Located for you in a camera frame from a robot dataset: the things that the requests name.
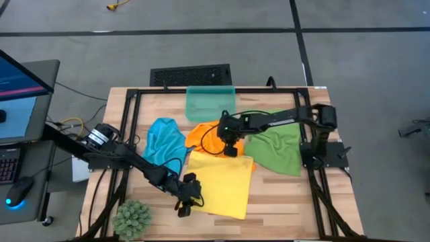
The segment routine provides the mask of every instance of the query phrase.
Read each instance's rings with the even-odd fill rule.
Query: teal plastic container
[[[223,110],[236,112],[236,90],[233,86],[189,86],[185,115],[191,122],[219,120]]]

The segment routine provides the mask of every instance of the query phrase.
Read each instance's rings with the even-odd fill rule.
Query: mouse with blue light
[[[15,182],[6,195],[8,207],[18,207],[24,202],[24,198],[32,188],[34,183],[31,177],[21,177]]]

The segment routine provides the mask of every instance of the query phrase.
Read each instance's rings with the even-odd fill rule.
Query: green succulent
[[[117,215],[112,219],[114,230],[121,240],[127,242],[143,235],[151,224],[149,206],[139,201],[127,200],[118,207]]]

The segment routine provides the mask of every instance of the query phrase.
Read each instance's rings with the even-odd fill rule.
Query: floor
[[[0,48],[18,61],[58,59],[57,81],[106,98],[110,87],[147,86],[152,68],[229,63],[235,85],[327,86],[337,107],[353,187],[366,235],[428,241],[430,185],[427,141],[397,130],[430,116],[430,26],[426,0],[296,0],[301,28],[381,28],[385,32],[309,33],[299,51],[286,0],[132,0],[114,13],[111,0],[7,1]],[[144,35],[140,30],[276,28],[278,33]],[[110,36],[84,36],[117,30]],[[46,36],[29,37],[28,32]],[[49,34],[51,32],[75,32]],[[50,116],[90,119],[103,102],[56,86]],[[91,125],[101,122],[103,112]],[[85,183],[52,196],[51,227],[35,222],[0,227],[0,241],[73,238]]]

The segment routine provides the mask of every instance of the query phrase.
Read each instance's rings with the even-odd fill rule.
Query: monitor screen
[[[41,82],[8,56],[0,56],[0,101],[48,94],[50,90]]]

